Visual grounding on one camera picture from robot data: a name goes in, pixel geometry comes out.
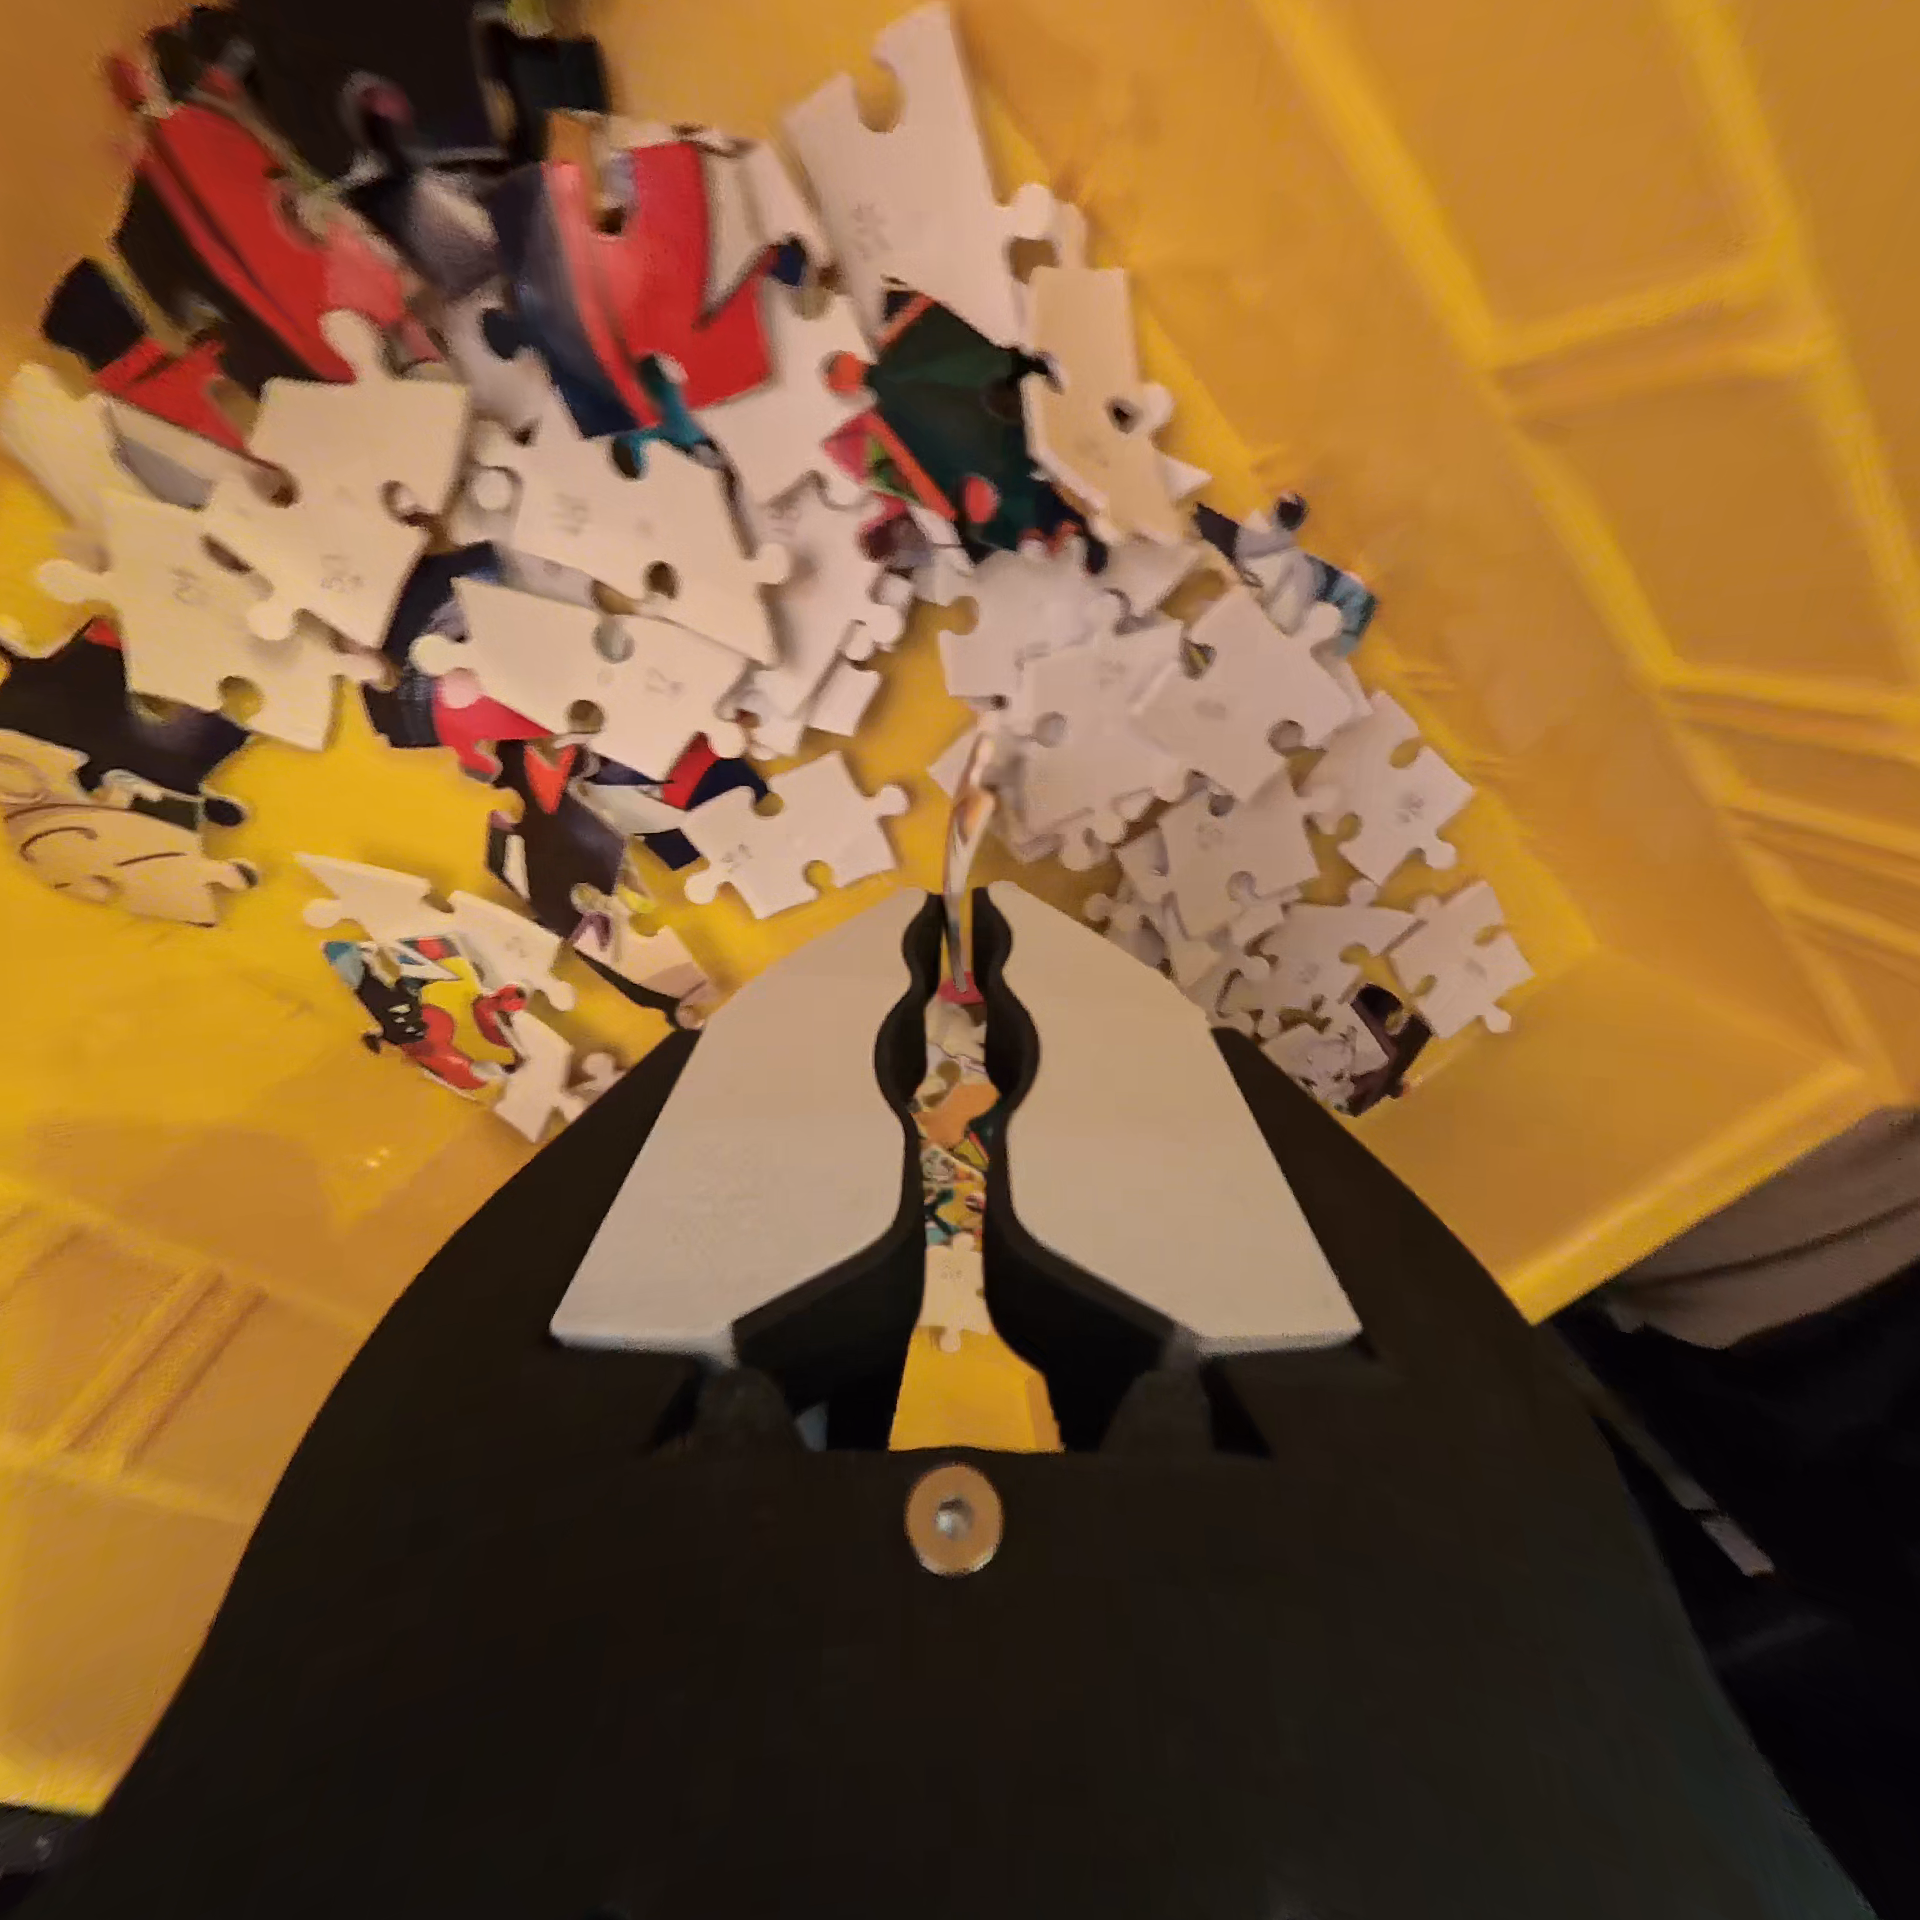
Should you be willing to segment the colourful puzzle piece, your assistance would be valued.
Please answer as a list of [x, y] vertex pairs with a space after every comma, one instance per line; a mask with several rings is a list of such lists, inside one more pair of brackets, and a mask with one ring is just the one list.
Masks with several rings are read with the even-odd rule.
[[1002, 737], [978, 726], [934, 768], [950, 804], [942, 865], [945, 972], [925, 1009], [925, 1064], [911, 1120], [925, 1233], [919, 1328], [945, 1355], [995, 1335], [980, 1239], [993, 1156], [987, 1128], [999, 1094], [986, 1064], [987, 1020], [969, 956], [969, 894], [999, 809], [1002, 763]]

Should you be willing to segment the pile of puzzle pieces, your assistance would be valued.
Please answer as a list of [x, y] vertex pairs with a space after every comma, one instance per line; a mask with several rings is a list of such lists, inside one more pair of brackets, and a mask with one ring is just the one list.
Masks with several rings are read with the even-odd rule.
[[374, 1056], [539, 1143], [619, 1073], [574, 963], [699, 1023], [709, 974], [646, 863], [757, 919], [893, 869], [906, 798], [842, 752], [914, 605], [969, 728], [949, 949], [975, 845], [1119, 861], [1087, 916], [1338, 1112], [1532, 980], [1452, 861], [1471, 784], [1354, 671], [1375, 599], [1157, 460], [1123, 272], [1077, 207], [999, 193], [945, 5], [762, 137], [636, 124], [541, 5], [213, 5], [110, 51], [111, 257], [51, 288], [4, 453], [84, 613], [4, 621], [4, 871], [163, 928], [260, 881], [227, 781], [323, 755], [354, 694], [393, 752], [495, 795], [509, 903], [299, 853], [303, 923]]

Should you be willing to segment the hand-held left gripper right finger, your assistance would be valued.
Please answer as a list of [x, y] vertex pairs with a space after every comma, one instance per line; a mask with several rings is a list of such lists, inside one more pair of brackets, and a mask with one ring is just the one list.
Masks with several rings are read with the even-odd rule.
[[975, 935], [1035, 1036], [1002, 1124], [1013, 1225], [1201, 1359], [1342, 1348], [1361, 1319], [1203, 1009], [1060, 908], [997, 879]]

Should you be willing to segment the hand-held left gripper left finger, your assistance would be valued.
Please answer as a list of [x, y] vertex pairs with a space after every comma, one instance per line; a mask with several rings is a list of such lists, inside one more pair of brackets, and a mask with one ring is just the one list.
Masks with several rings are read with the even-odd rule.
[[942, 908], [900, 889], [757, 974], [693, 1040], [549, 1324], [578, 1350], [805, 1368], [911, 1331], [883, 1248], [914, 1239], [906, 1040], [942, 958]]

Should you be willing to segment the yellow plastic bin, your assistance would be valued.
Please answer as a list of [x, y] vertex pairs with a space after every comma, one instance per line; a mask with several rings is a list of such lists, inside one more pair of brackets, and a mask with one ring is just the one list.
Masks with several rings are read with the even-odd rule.
[[[1297, 488], [1533, 969], [1361, 1139], [1530, 1319], [1916, 1093], [1916, 5], [956, 5], [1166, 445]], [[333, 685], [220, 928], [4, 855], [4, 1800], [100, 1804], [350, 1355], [526, 1143], [364, 1049], [295, 855], [490, 896]]]

